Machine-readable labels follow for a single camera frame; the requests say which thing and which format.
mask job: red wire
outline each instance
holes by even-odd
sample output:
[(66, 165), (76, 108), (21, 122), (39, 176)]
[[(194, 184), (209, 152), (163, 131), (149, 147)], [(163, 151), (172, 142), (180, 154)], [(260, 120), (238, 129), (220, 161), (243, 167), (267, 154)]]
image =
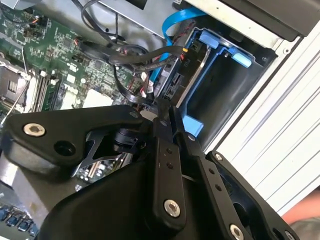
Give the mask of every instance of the red wire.
[(132, 88), (132, 86), (134, 85), (134, 82), (135, 82), (135, 77), (133, 77), (132, 81), (130, 82), (130, 85), (128, 87), (128, 91), (130, 91), (130, 89)]

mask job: black metal arm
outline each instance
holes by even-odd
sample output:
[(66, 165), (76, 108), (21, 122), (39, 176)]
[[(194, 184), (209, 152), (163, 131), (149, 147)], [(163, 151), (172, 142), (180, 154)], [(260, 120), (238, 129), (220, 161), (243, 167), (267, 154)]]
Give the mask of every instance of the black metal arm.
[[(20, 168), (12, 186), (39, 240), (299, 239), (220, 153), (204, 155), (177, 108), (158, 116), (120, 105), (7, 120), (0, 161)], [(74, 191), (79, 167), (122, 152), (131, 164)]]

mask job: microchip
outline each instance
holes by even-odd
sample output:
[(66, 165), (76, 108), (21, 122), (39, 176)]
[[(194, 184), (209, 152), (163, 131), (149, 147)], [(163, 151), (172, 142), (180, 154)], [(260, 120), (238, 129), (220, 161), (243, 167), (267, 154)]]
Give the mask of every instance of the microchip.
[(8, 90), (15, 94), (17, 93), (17, 88), (18, 88), (18, 84), (16, 82), (9, 80)]
[(69, 40), (68, 38), (65, 38), (63, 40), (63, 45), (66, 47), (66, 48), (70, 48), (71, 47), (71, 40)]
[(94, 67), (98, 70), (102, 68), (103, 63), (101, 61), (95, 61)]
[[(0, 96), (5, 97), (8, 101), (14, 103), (24, 87), (27, 81), (23, 79), (19, 74), (10, 71), (5, 67), (0, 67)], [(21, 97), (18, 104), (24, 103), (24, 97)]]

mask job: motherboard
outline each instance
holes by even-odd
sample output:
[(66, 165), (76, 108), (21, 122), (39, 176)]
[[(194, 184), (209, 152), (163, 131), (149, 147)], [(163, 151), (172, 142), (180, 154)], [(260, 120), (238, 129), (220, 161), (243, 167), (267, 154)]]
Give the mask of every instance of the motherboard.
[[(75, 41), (80, 37), (76, 32), (30, 8), (25, 11), (1, 8), (5, 17), (0, 15), (0, 62), (5, 59), (13, 66), (23, 68), (25, 57), (28, 67), (38, 75), (36, 83), (29, 86), (29, 89), (33, 88), (28, 93), (30, 96), (22, 97), (18, 102), (18, 105), (25, 108), (25, 101), (29, 98), (32, 99), (31, 106), (19, 112), (126, 103), (114, 84), (112, 67), (81, 53)], [(16, 23), (28, 21), (29, 24)], [(1, 110), (13, 104), (16, 99), (9, 95), (17, 93), (16, 88), (23, 85), (22, 80), (8, 80), (14, 75), (14, 72), (0, 72), (1, 82), (7, 78), (5, 89), (0, 86)], [(125, 87), (133, 79), (132, 72), (125, 68), (118, 69), (117, 75)]]

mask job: gray metal panel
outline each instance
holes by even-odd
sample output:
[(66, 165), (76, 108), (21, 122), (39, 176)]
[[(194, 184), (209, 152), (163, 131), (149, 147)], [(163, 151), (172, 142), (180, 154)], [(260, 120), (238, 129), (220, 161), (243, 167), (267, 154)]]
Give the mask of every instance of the gray metal panel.
[(319, 41), (320, 23), (217, 149), (280, 215), (320, 185)]
[(163, 22), (177, 11), (172, 6), (173, 0), (147, 0), (144, 9), (136, 7), (128, 0), (101, 0), (100, 2), (160, 37), (164, 37)]
[(186, 2), (265, 48), (274, 49), (274, 47), (282, 41), (282, 38), (276, 34), (219, 0), (186, 0)]
[[(79, 0), (83, 5), (87, 0)], [(89, 30), (81, 20), (78, 8), (70, 0), (42, 0), (35, 6), (48, 17), (68, 26), (89, 40), (105, 44), (106, 41), (96, 32)], [(101, 4), (95, 4), (89, 8), (90, 14), (99, 22), (102, 29), (108, 28), (110, 33), (116, 32), (115, 13)], [(138, 44), (150, 51), (159, 49), (165, 45), (163, 38), (150, 34), (131, 20), (119, 16), (119, 34), (129, 44)]]
[(1, 3), (16, 10), (23, 10), (40, 3), (42, 0), (2, 0)]

